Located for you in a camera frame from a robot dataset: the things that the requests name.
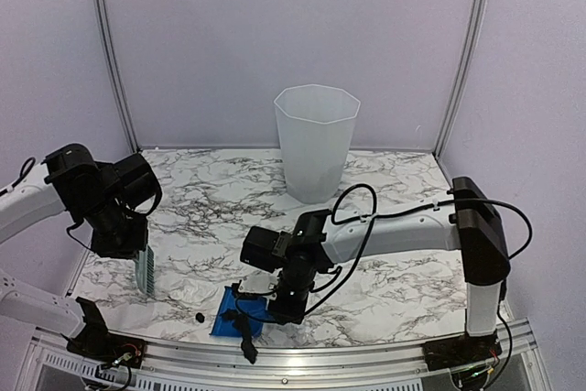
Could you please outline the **green hand brush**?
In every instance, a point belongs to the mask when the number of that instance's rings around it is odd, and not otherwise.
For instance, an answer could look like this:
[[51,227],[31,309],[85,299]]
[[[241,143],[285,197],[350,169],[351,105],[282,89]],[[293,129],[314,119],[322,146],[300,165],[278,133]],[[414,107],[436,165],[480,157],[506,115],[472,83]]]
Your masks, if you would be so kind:
[[135,280],[138,289],[149,297],[155,294],[155,254],[147,245],[144,251],[139,251],[135,262]]

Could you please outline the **blue plastic dustpan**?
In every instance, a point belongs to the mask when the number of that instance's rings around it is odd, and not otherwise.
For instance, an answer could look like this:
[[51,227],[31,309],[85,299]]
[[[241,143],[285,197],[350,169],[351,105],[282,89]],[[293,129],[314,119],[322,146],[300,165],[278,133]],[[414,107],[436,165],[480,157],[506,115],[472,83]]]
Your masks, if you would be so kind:
[[244,294],[235,284],[224,288],[222,300],[216,313],[211,336],[238,338],[242,332],[234,327],[236,316],[244,313],[248,319],[251,336],[261,335],[264,323],[272,320],[267,308],[267,298],[254,294]]

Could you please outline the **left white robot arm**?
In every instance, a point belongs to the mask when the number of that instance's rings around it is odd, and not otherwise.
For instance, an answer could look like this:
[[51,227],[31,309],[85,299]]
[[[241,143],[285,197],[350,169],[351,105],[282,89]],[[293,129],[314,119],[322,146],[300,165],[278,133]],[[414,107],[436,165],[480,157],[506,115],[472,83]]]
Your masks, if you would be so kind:
[[[147,212],[156,209],[162,189],[155,172],[139,153],[117,162],[93,158],[81,144],[69,144],[42,161],[29,159],[16,181],[1,189],[1,241],[30,237],[31,229],[63,214],[70,224],[66,235],[88,225],[90,253],[135,265],[136,284],[145,295],[155,291],[154,253],[148,244]],[[11,276],[1,265],[1,313],[25,323],[79,336],[81,346],[97,359],[115,351],[115,338],[102,328],[101,313],[92,301],[59,296]]]

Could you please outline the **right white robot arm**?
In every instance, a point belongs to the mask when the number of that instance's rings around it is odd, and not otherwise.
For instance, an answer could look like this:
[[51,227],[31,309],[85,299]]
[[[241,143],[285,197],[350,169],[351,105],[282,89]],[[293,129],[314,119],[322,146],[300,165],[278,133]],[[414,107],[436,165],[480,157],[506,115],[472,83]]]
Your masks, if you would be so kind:
[[502,290],[511,271],[500,209],[513,205],[487,198],[472,179],[456,178],[445,198],[405,204],[381,213],[373,201],[366,213],[330,209],[302,213],[291,234],[277,239],[272,252],[279,275],[268,312],[280,324],[300,324],[309,315],[314,278],[334,266],[355,270],[367,256],[419,250],[458,251],[466,283],[465,333],[453,352],[471,362],[489,346]]

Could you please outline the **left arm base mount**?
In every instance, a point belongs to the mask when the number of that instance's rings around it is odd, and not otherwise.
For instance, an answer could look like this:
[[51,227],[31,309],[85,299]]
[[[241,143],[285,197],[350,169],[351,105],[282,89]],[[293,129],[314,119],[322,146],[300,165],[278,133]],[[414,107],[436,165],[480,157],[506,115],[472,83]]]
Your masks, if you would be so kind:
[[105,364],[113,364],[122,358],[122,365],[139,368],[143,363],[146,341],[110,332],[93,301],[77,297],[75,302],[81,307],[82,327],[74,336],[65,336],[67,350]]

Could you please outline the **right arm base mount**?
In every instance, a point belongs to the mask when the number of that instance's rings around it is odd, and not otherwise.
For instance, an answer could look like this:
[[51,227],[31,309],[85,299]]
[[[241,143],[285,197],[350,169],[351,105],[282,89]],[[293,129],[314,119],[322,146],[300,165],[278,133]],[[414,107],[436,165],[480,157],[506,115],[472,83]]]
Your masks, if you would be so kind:
[[503,352],[497,330],[478,337],[464,331],[456,336],[424,342],[422,350],[430,371],[495,360]]

